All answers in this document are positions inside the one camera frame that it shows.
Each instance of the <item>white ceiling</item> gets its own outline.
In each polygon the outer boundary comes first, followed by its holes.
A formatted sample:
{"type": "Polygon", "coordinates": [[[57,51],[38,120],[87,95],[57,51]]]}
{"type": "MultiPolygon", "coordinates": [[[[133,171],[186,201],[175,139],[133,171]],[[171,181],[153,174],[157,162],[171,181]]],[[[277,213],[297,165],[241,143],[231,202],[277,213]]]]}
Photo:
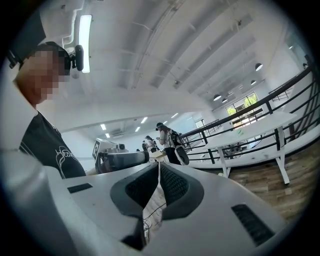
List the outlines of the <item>white ceiling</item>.
{"type": "MultiPolygon", "coordinates": [[[[113,90],[161,90],[194,94],[218,108],[222,98],[213,102],[215,94],[227,97],[240,85],[244,93],[252,88],[248,81],[265,79],[286,32],[286,19],[262,0],[85,0],[75,35],[83,14],[92,15],[91,71],[70,79],[57,99],[61,104],[103,101],[113,90]],[[259,72],[257,62],[264,66],[259,72]]],[[[141,129],[166,119],[150,117],[141,129]]],[[[138,123],[106,126],[110,133],[134,133],[138,123]]],[[[85,130],[91,137],[104,135],[100,126],[85,130]]]]}

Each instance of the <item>wooden floor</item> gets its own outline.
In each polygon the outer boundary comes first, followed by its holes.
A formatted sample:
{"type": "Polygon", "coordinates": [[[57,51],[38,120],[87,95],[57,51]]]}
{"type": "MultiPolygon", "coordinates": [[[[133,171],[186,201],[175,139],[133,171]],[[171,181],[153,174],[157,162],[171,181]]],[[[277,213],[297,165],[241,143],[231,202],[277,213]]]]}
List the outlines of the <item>wooden floor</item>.
{"type": "MultiPolygon", "coordinates": [[[[285,159],[285,169],[290,184],[285,185],[276,163],[268,163],[256,167],[231,170],[229,178],[262,198],[276,209],[288,222],[298,217],[314,191],[320,165],[320,141],[307,149],[285,159]]],[[[143,217],[148,217],[155,209],[166,202],[163,190],[158,185],[143,217]]],[[[161,213],[166,205],[153,213],[146,223],[150,227],[149,237],[161,227],[161,213]]]]}

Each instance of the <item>black t-shirt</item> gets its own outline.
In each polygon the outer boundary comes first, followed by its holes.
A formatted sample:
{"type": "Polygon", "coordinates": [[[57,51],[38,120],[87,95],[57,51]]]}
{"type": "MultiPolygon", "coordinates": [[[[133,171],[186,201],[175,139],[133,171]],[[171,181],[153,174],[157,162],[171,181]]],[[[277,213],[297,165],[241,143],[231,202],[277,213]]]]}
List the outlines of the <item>black t-shirt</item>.
{"type": "Polygon", "coordinates": [[[20,150],[36,157],[44,166],[56,168],[63,179],[86,176],[60,132],[39,112],[23,136],[20,150]]]}

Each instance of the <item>black backpack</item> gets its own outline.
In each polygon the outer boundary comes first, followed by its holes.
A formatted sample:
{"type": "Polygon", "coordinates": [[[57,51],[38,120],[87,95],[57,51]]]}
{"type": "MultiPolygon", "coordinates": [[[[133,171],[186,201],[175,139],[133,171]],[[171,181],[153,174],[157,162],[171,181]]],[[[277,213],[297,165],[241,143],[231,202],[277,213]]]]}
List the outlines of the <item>black backpack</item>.
{"type": "Polygon", "coordinates": [[[175,130],[171,129],[170,136],[171,136],[171,139],[172,139],[173,144],[174,144],[175,147],[182,145],[182,141],[180,139],[179,133],[177,133],[175,130]]]}

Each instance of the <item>white wall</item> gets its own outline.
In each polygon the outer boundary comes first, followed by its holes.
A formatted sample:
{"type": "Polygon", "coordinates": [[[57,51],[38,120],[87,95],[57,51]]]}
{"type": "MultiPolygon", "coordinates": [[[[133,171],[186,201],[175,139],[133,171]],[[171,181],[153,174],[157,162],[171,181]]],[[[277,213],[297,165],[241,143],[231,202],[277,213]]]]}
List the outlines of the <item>white wall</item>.
{"type": "Polygon", "coordinates": [[[60,131],[67,132],[125,119],[210,109],[197,95],[180,91],[116,89],[100,96],[54,101],[53,104],[48,102],[41,111],[60,131]]]}
{"type": "Polygon", "coordinates": [[[74,130],[61,133],[62,139],[78,159],[85,171],[95,167],[95,161],[92,157],[95,141],[83,135],[80,131],[74,130]]]}
{"type": "Polygon", "coordinates": [[[303,67],[297,65],[290,51],[288,46],[283,44],[275,52],[271,64],[266,67],[265,82],[270,91],[281,86],[302,71],[303,67]]]}

